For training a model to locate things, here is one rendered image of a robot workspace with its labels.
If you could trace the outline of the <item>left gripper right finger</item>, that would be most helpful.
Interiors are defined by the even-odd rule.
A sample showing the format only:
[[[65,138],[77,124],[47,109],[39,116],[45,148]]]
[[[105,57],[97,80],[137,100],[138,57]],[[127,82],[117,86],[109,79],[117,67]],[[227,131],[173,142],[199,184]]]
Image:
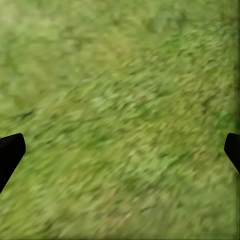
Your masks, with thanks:
[[[235,165],[240,173],[240,135],[235,133],[229,133],[227,135],[224,151]]]

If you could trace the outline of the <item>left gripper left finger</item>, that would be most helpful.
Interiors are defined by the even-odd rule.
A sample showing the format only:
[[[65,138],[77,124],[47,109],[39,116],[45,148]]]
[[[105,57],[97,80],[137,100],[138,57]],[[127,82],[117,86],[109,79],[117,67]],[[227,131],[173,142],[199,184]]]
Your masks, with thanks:
[[[26,152],[22,133],[0,138],[0,193]]]

